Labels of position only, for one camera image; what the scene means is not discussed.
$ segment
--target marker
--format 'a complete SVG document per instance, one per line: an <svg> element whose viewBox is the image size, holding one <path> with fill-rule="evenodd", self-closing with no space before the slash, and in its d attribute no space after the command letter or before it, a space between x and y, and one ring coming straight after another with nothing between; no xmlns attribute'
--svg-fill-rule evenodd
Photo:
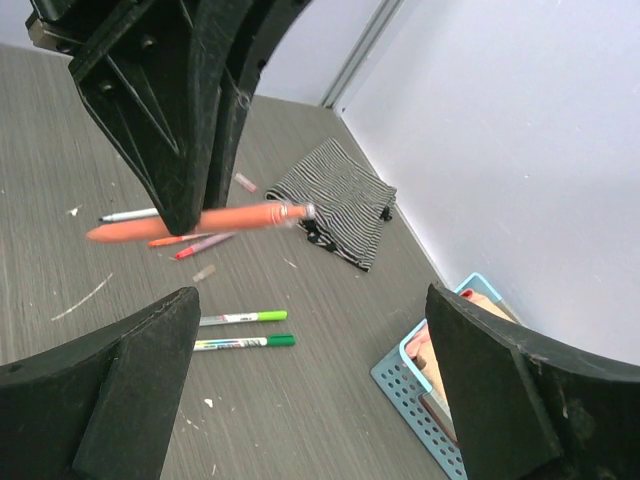
<svg viewBox="0 0 640 480"><path fill-rule="evenodd" d="M202 317L201 327L212 325L224 325L226 323L246 323L246 322L280 322L287 319L286 310L275 310L271 312L255 313L234 313L231 315L216 315L213 317Z"/></svg>
<svg viewBox="0 0 640 480"><path fill-rule="evenodd" d="M248 190L251 193L255 193L255 191L258 189L255 183L253 183L251 180L249 180L247 177L245 177L241 173L236 173L236 176L233 178L235 179L236 182L238 182L240 185L242 185L246 190Z"/></svg>
<svg viewBox="0 0 640 480"><path fill-rule="evenodd" d="M207 278L209 275L216 273L215 265L208 265L193 276L193 283L198 283Z"/></svg>
<svg viewBox="0 0 640 480"><path fill-rule="evenodd" d="M269 335L268 337L227 338L222 340L196 340L194 352L205 350L222 350L225 348L253 348L253 347L292 347L296 338L290 333Z"/></svg>
<svg viewBox="0 0 640 480"><path fill-rule="evenodd" d="M205 238L201 242L195 243L190 247L185 248L184 250L180 250L175 254L174 258L176 260L182 260L183 258L190 257L191 255L195 255L202 250L213 247L219 243L224 242L225 240L230 239L235 235L235 232L231 233L219 233L218 235L212 235L209 238Z"/></svg>
<svg viewBox="0 0 640 480"><path fill-rule="evenodd" d="M267 202L247 207L205 210L200 222L189 233L237 232L275 226L295 226L300 220L315 218L312 204L291 205ZM87 239L100 243L121 243L156 240L171 234L160 217L139 218L127 222L100 225L87 233Z"/></svg>
<svg viewBox="0 0 640 480"><path fill-rule="evenodd" d="M208 237L210 233L193 233L191 235L180 235L179 237L165 237L159 240L153 240L149 242L150 247L165 247L167 245L173 245L174 243L186 242L200 237Z"/></svg>
<svg viewBox="0 0 640 480"><path fill-rule="evenodd" d="M127 220L136 220L138 218L157 217L158 210L155 208L146 208L144 210L134 210L133 212L112 213L100 217L99 220L104 223L126 222Z"/></svg>

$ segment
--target white wall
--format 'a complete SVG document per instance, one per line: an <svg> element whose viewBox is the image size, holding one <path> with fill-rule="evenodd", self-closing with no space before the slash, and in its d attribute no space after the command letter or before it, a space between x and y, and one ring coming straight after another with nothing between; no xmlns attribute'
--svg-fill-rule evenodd
<svg viewBox="0 0 640 480"><path fill-rule="evenodd" d="M344 119L450 286L640 364L638 2L422 2Z"/></svg>
<svg viewBox="0 0 640 480"><path fill-rule="evenodd" d="M314 0L278 45L257 94L319 105L380 3ZM30 14L29 0L0 0L0 44L33 48Z"/></svg>

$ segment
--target pink marker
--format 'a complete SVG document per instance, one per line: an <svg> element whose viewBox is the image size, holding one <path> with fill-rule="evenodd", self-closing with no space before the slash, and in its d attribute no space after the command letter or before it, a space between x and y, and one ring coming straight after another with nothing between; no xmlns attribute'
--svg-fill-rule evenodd
<svg viewBox="0 0 640 480"><path fill-rule="evenodd" d="M175 254L174 258L176 260L182 260L183 258L190 257L191 255L195 255L196 253L201 252L202 250L205 250L209 247L213 247L214 245L222 243L225 240L233 237L234 235L235 235L235 232L219 233L218 235L212 235L202 240L201 242L195 243L190 247L185 248L184 250L180 250L178 253Z"/></svg>
<svg viewBox="0 0 640 480"><path fill-rule="evenodd" d="M244 188L249 190L251 193L254 193L258 189L258 187L256 187L256 185L251 180L249 180L247 177L245 177L241 173L236 173L236 176L234 177L234 179L236 182L238 182Z"/></svg>

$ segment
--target screw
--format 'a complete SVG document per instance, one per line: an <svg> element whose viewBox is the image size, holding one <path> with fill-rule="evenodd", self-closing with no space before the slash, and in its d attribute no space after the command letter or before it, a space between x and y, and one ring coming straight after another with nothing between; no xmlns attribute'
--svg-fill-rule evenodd
<svg viewBox="0 0 640 480"><path fill-rule="evenodd" d="M98 88L102 93L110 93L110 92L113 92L113 90L115 89L115 87L113 86L113 83L111 83L109 80L104 80L100 82L98 84Z"/></svg>
<svg viewBox="0 0 640 480"><path fill-rule="evenodd" d="M71 45L69 42L60 42L56 45L56 50L60 53L68 55L73 50L73 45Z"/></svg>
<svg viewBox="0 0 640 480"><path fill-rule="evenodd" d="M142 40L140 41L140 46L143 50L149 50L150 48L155 47L156 43L156 39L151 35L143 35Z"/></svg>
<svg viewBox="0 0 640 480"><path fill-rule="evenodd" d="M251 99L249 98L249 95L247 95L246 93L241 93L238 96L238 104L240 105L240 108L243 108L245 110L248 109L251 105Z"/></svg>

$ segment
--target white debris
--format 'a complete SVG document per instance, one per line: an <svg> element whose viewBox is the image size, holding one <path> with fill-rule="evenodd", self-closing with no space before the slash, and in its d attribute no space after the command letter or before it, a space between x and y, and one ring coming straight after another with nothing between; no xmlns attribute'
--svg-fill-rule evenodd
<svg viewBox="0 0 640 480"><path fill-rule="evenodd" d="M78 210L80 210L82 208L82 205L78 205L75 208L72 208L71 210L67 210L67 215L71 215L72 217L75 217L78 214Z"/></svg>
<svg viewBox="0 0 640 480"><path fill-rule="evenodd" d="M51 319L51 321L55 321L55 320L59 320L62 317L64 317L65 315L69 315L71 312L73 312L76 308L78 308L80 305L82 305L84 302L86 302L87 300L89 300L91 297L93 297L96 293L98 293L98 291L100 291L100 289L102 287L104 287L107 282L109 280L111 280L111 277L113 277L113 272L109 274L109 276L107 278L105 278L102 282L100 282L100 284L94 288L91 293L89 293L86 297L84 297L82 300L80 300L78 303L76 303L73 307L68 308L67 310L65 310L64 312L62 312L60 315L56 315L55 317L53 317Z"/></svg>

